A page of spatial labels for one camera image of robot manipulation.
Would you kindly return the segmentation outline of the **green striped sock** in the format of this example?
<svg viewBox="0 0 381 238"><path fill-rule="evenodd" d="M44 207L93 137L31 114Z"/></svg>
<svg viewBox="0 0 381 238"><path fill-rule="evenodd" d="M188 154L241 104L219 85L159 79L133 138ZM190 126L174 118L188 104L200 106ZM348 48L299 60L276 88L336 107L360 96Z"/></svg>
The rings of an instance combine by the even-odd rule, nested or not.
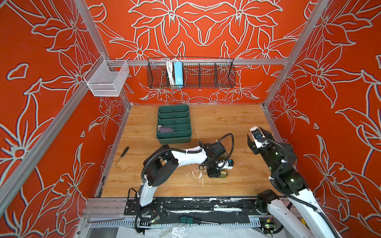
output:
<svg viewBox="0 0 381 238"><path fill-rule="evenodd" d="M227 177L228 177L228 171L227 170L220 171L220 175L219 175L220 179L225 179Z"/></svg>

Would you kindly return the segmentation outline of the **purple striped sock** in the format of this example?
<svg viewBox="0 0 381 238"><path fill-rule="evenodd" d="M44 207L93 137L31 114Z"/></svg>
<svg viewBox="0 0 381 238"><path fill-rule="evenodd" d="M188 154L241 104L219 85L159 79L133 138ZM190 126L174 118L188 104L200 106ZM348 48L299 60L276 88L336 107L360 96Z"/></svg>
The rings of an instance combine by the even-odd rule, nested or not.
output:
<svg viewBox="0 0 381 238"><path fill-rule="evenodd" d="M158 127L158 133L170 133L170 132L174 132L174 131L175 131L175 129L171 128L171 127L162 127L162 126Z"/></svg>

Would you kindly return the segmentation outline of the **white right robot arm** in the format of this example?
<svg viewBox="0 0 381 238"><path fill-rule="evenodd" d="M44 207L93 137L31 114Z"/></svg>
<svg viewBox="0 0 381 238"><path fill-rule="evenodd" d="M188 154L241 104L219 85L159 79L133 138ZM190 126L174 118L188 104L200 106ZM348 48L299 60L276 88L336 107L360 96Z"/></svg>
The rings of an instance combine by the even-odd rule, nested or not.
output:
<svg viewBox="0 0 381 238"><path fill-rule="evenodd" d="M268 189L257 195L257 211L270 214L295 238L339 238L341 235L317 203L307 182L295 170L297 159L293 147L278 143L272 134L261 128L252 128L247 135L248 146L260 154L270 169L269 180L276 191L286 196L307 222L302 222L290 212L274 191Z"/></svg>

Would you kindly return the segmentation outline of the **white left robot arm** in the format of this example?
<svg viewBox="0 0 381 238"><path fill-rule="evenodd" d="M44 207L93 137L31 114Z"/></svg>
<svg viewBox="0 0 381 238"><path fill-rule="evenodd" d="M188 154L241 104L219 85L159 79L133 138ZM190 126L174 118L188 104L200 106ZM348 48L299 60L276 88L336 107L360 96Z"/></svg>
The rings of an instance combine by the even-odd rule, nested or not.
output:
<svg viewBox="0 0 381 238"><path fill-rule="evenodd" d="M145 207L153 202L157 187L165 183L178 167L198 164L200 170L206 170L209 178L224 178L227 171L233 169L230 158L221 142L202 144L190 149L176 149L168 145L161 146L143 163L142 184L138 192L139 205Z"/></svg>

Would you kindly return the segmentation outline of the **green compartment tray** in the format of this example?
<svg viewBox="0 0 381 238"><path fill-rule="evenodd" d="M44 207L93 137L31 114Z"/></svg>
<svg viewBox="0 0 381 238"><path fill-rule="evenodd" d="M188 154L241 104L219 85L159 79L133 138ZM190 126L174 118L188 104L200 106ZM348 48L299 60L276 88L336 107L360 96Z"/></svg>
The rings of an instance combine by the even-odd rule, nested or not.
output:
<svg viewBox="0 0 381 238"><path fill-rule="evenodd" d="M188 105L170 105L158 108L156 138L160 144L189 143L192 137ZM158 133L158 127L171 127L174 132Z"/></svg>

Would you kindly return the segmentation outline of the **light blue box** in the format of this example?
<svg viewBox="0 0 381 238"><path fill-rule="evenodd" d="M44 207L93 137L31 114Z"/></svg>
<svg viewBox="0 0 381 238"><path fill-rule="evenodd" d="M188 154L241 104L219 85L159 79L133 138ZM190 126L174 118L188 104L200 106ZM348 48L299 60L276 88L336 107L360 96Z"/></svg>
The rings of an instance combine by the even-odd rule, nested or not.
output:
<svg viewBox="0 0 381 238"><path fill-rule="evenodd" d="M175 74L175 86L178 88L182 88L184 86L183 63L180 61L175 61L173 63L173 66L174 66L174 74Z"/></svg>

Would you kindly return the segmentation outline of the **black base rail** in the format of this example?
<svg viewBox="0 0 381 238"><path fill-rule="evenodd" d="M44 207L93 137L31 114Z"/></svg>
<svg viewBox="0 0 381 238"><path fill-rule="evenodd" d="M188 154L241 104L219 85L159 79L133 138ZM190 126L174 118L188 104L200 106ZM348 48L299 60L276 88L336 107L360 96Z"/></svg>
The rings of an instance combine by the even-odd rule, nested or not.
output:
<svg viewBox="0 0 381 238"><path fill-rule="evenodd" d="M240 228L279 228L280 222L270 214L259 213L256 197L156 197L151 211L141 212L149 222L139 222L141 228L181 226L181 216L192 216L204 226L221 225Z"/></svg>

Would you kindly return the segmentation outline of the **green handled screwdriver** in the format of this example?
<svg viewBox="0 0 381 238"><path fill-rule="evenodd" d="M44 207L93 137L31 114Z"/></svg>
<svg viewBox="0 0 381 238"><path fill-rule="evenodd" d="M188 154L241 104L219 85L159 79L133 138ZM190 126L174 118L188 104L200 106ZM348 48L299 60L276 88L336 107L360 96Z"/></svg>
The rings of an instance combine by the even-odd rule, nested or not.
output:
<svg viewBox="0 0 381 238"><path fill-rule="evenodd" d="M202 224L211 224L211 225L219 225L219 223L216 222L207 222L207 221L202 221L200 218L192 217L192 216L180 216L179 221L183 224L197 224L197 225L202 225Z"/></svg>

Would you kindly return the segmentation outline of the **black handled screwdriver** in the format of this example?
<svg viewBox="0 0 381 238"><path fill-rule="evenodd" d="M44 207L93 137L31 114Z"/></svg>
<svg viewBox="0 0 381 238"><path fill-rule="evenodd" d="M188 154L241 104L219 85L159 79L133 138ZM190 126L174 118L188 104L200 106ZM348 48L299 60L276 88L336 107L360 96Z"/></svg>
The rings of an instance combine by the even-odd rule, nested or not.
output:
<svg viewBox="0 0 381 238"><path fill-rule="evenodd" d="M122 154L120 155L119 159L118 159L117 162L115 163L114 167L116 167L116 166L118 165L118 163L121 161L121 159L122 159L122 158L125 156L125 154L128 152L129 148L130 148L130 147L127 146L127 147L123 150Z"/></svg>

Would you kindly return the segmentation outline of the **clear plastic wall bin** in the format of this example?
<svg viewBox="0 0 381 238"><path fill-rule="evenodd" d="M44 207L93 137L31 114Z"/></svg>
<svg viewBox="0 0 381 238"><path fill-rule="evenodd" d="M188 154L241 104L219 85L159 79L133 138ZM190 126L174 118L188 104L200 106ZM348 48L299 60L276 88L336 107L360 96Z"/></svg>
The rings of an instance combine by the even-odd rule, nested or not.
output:
<svg viewBox="0 0 381 238"><path fill-rule="evenodd" d="M106 60L100 56L84 76L84 81L96 97L118 97L129 74L126 60Z"/></svg>

